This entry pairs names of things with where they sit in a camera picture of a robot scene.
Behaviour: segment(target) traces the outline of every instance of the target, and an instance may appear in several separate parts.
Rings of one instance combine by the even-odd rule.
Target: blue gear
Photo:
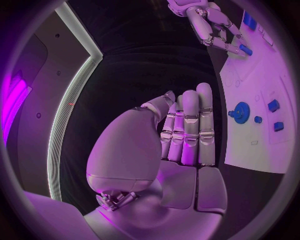
[[[228,115],[238,123],[244,124],[248,121],[250,116],[250,107],[247,103],[241,101],[235,106],[234,111],[229,111]]]

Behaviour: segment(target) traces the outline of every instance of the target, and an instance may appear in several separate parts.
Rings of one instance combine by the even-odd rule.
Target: white panel
[[[260,25],[253,31],[242,23],[240,31],[253,54],[242,58],[228,53],[220,76],[227,111],[234,110],[239,102],[246,102],[250,117],[245,124],[238,124],[227,116],[225,163],[283,174],[289,166],[296,137],[296,101],[291,79],[276,45],[271,46],[268,42],[272,40],[264,39],[267,33]],[[232,43],[239,45],[236,37]],[[280,109],[271,112],[268,103],[274,99]],[[262,117],[262,123],[255,123],[255,116]],[[283,122],[284,129],[275,132],[276,122]]]

